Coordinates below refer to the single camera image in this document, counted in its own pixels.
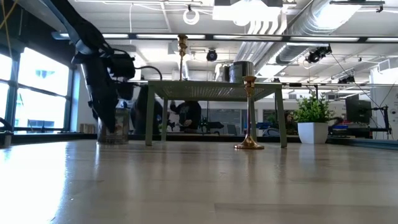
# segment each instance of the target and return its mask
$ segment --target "camera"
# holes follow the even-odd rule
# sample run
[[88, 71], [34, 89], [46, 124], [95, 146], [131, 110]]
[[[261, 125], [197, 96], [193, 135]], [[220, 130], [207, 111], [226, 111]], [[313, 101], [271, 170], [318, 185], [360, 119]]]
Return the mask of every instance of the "camera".
[[215, 49], [210, 49], [207, 53], [206, 59], [208, 62], [214, 62], [217, 60], [217, 53]]

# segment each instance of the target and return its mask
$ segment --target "tabletop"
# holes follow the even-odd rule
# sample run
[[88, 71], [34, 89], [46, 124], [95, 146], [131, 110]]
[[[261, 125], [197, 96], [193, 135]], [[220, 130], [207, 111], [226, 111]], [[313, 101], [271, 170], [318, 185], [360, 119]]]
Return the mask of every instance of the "tabletop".
[[[148, 81], [160, 98], [168, 100], [192, 101], [236, 101], [246, 102], [247, 96], [243, 83], [206, 82], [206, 81]], [[256, 83], [254, 101], [271, 95], [276, 89], [282, 89], [280, 83]]]

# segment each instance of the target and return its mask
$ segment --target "desk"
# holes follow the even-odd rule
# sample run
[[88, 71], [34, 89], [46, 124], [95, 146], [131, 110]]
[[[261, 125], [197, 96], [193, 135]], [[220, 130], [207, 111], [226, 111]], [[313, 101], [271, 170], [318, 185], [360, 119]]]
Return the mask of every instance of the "desk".
[[[247, 102], [243, 83], [203, 82], [203, 81], [148, 81], [148, 102], [146, 122], [146, 145], [152, 145], [152, 127], [154, 117], [155, 93], [163, 99], [163, 118], [167, 117], [169, 100], [186, 101], [235, 101]], [[283, 118], [284, 105], [282, 99], [282, 85], [280, 83], [256, 83], [254, 95], [249, 104], [251, 107], [251, 121], [256, 123], [254, 102], [275, 93], [278, 117]], [[162, 123], [162, 141], [166, 140], [167, 119]], [[252, 135], [256, 136], [256, 125], [252, 125]], [[287, 146], [285, 119], [279, 119], [280, 146]]]

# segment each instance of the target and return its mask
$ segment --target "monitor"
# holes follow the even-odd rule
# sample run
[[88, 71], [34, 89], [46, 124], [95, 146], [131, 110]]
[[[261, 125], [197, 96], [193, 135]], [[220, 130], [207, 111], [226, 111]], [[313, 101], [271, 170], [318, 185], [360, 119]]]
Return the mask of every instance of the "monitor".
[[370, 123], [372, 104], [366, 100], [346, 99], [347, 120], [356, 123]]

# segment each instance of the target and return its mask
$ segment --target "black robotic arm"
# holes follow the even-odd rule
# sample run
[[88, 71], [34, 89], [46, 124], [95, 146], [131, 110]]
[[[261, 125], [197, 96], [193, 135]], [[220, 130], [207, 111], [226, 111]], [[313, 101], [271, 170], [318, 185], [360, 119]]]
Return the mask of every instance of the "black robotic arm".
[[133, 78], [134, 58], [127, 53], [115, 54], [101, 32], [82, 18], [68, 0], [42, 0], [42, 2], [66, 27], [69, 38], [78, 52], [72, 62], [81, 65], [90, 95], [89, 106], [113, 133], [118, 98], [130, 100], [133, 87], [113, 80], [110, 75], [114, 78], [124, 77], [124, 80]]

